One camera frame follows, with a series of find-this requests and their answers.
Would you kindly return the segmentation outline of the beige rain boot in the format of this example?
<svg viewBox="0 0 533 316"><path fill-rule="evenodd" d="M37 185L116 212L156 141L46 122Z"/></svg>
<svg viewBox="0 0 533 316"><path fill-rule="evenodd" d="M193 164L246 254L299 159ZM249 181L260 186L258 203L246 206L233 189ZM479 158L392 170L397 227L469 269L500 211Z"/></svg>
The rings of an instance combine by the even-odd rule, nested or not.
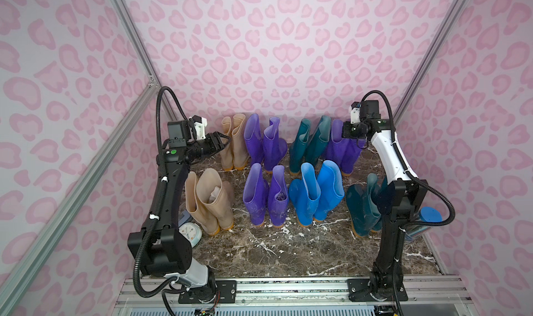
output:
<svg viewBox="0 0 533 316"><path fill-rule="evenodd" d="M210 236L217 235L221 228L216 217L209 212L198 198L196 186L198 178L195 172L189 172L185 182L185 206L187 212Z"/></svg>
<svg viewBox="0 0 533 316"><path fill-rule="evenodd" d="M243 170L248 163L249 154L244 140L246 116L238 113L233 116L233 129L231 131L233 165L236 170Z"/></svg>
<svg viewBox="0 0 533 316"><path fill-rule="evenodd" d="M221 156L221 165L223 170L229 171L232 170L233 165L233 143L232 143L232 131L233 131L233 120L231 117L224 117L222 119L222 134L223 143L225 148L220 152Z"/></svg>
<svg viewBox="0 0 533 316"><path fill-rule="evenodd" d="M222 180L218 171L208 168L203 172L196 194L200 203L216 217L221 229L227 231L234 227L234 189L229 181Z"/></svg>

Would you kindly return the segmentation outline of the purple rain boot small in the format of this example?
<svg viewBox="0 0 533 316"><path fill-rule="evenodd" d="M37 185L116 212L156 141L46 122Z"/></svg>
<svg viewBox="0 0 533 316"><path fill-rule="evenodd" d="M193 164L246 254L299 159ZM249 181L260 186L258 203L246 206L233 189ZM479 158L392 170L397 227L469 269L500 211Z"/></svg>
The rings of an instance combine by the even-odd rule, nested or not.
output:
<svg viewBox="0 0 533 316"><path fill-rule="evenodd" d="M341 165L348 146L348 138L342 137L344 123L335 119L331 123L330 140L324 152L324 159L331 160L337 165Z"/></svg>
<svg viewBox="0 0 533 316"><path fill-rule="evenodd" d="M359 159L359 156L365 147L365 139L346 140L346 150L340 163L340 170L344 176L350 176L353 173L355 162Z"/></svg>

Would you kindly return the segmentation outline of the teal rain boot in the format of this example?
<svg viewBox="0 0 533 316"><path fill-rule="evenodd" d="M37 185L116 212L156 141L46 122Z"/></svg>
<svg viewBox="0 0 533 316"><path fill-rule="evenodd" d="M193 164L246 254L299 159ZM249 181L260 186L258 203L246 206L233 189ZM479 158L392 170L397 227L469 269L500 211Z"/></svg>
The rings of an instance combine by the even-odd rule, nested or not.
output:
<svg viewBox="0 0 533 316"><path fill-rule="evenodd" d="M330 141L330 130L332 120L329 116L323 115L319 120L319 124L312 134L305 151L305 162L315 166L319 157L326 150Z"/></svg>
<svg viewBox="0 0 533 316"><path fill-rule="evenodd" d="M380 230L381 214L372 199L375 187L369 185L362 188L354 184L348 188L346 203L351 216L352 230L358 237L365 237L372 231Z"/></svg>

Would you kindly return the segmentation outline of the large purple boot back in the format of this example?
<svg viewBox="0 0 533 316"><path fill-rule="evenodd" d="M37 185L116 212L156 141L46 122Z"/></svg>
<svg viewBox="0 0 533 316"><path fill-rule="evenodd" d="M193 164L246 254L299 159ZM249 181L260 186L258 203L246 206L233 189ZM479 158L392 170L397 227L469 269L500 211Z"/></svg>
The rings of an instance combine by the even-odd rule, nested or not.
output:
<svg viewBox="0 0 533 316"><path fill-rule="evenodd" d="M271 172L287 153L287 142L279 136L280 118L271 117L269 126L264 130L263 151L265 170Z"/></svg>

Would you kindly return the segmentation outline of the large purple boot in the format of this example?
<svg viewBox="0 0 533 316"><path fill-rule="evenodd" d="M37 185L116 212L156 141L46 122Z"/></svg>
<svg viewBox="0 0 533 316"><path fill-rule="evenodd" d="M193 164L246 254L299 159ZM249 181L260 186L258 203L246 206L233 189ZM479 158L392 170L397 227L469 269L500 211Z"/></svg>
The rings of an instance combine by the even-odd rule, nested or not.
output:
<svg viewBox="0 0 533 316"><path fill-rule="evenodd" d="M251 165L262 163L265 155L262 145L260 119L257 113L252 114L247 120L244 130L244 141L251 158Z"/></svg>
<svg viewBox="0 0 533 316"><path fill-rule="evenodd" d="M271 117L269 126L264 130L263 151L265 170L271 172L287 153L287 142L279 136L280 118Z"/></svg>

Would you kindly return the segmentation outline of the blue rain boot yellow sole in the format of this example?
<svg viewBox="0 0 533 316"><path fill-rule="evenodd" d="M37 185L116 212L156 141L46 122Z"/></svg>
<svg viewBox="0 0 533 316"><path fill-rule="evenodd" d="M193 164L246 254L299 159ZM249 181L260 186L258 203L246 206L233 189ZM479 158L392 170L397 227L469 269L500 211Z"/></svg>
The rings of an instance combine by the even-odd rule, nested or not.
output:
<svg viewBox="0 0 533 316"><path fill-rule="evenodd" d="M309 227L313 223L313 217L319 206L321 189L313 165L303 163L301 174L300 179L291 182L289 197L295 208L298 223L303 227Z"/></svg>

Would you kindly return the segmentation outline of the large purple boot front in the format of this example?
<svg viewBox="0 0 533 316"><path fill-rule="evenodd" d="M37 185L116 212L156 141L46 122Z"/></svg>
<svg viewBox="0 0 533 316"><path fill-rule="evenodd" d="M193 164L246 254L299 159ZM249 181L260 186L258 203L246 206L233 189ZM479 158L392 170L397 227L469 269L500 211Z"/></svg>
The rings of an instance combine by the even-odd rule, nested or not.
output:
<svg viewBox="0 0 533 316"><path fill-rule="evenodd" d="M257 113L252 114L247 120L244 130L244 141L251 158L251 165L262 163L265 155L262 145L260 119Z"/></svg>

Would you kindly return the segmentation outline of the large teal boot yellow sole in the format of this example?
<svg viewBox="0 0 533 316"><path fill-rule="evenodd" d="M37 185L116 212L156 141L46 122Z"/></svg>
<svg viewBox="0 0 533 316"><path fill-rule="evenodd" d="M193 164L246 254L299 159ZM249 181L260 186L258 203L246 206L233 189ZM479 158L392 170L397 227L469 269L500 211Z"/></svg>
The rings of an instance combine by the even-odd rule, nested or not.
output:
<svg viewBox="0 0 533 316"><path fill-rule="evenodd" d="M366 200L364 202L365 228L369 231L379 232L382 229L383 223L380 211L373 200L380 192L378 176L370 173L366 181Z"/></svg>

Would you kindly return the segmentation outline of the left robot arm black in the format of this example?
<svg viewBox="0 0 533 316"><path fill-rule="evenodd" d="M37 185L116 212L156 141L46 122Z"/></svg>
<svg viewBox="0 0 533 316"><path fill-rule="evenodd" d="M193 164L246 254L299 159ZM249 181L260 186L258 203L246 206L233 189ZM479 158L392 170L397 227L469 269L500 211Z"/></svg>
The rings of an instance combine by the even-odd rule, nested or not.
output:
<svg viewBox="0 0 533 316"><path fill-rule="evenodd" d="M176 147L158 145L158 178L154 200L140 231L129 234L127 244L135 258L133 285L138 295L150 298L175 282L201 301L216 295L213 271L192 256L191 242L178 229L180 199L192 162L212 156L230 144L218 131L205 139L178 140Z"/></svg>

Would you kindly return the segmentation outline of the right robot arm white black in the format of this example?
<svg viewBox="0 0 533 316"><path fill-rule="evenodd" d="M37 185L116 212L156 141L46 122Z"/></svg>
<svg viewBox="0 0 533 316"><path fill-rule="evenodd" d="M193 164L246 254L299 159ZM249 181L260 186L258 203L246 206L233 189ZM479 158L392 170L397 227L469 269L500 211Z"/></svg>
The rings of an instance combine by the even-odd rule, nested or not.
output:
<svg viewBox="0 0 533 316"><path fill-rule="evenodd" d="M426 189L414 181L416 174L406 161L396 139L394 127L388 120L369 119L352 123L346 121L342 137L366 138L377 150L387 175L387 186L371 196L363 192L361 198L371 200L382 218L380 249L366 283L357 280L349 285L351 302L404 302L403 271L401 270L405 225L414 221L426 195Z"/></svg>

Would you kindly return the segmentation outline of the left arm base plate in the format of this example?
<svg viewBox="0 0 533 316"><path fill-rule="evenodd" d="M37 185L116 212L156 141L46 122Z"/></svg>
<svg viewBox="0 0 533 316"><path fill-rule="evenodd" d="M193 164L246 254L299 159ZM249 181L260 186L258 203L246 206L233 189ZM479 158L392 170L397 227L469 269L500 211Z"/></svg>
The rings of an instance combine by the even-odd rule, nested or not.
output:
<svg viewBox="0 0 533 316"><path fill-rule="evenodd" d="M216 280L208 282L201 288L191 288L178 298L179 304L234 304L237 293L237 281Z"/></svg>

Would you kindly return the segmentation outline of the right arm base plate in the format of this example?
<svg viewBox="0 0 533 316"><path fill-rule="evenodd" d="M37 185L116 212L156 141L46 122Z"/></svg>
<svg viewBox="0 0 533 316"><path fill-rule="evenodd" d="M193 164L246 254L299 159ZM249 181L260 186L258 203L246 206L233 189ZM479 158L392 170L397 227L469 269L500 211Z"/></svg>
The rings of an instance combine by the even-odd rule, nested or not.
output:
<svg viewBox="0 0 533 316"><path fill-rule="evenodd" d="M348 279L347 285L348 298L351 302L394 302L395 297L400 302L406 302L409 299L407 290L400 280L396 283L396 290L392 282L378 285L367 277Z"/></svg>

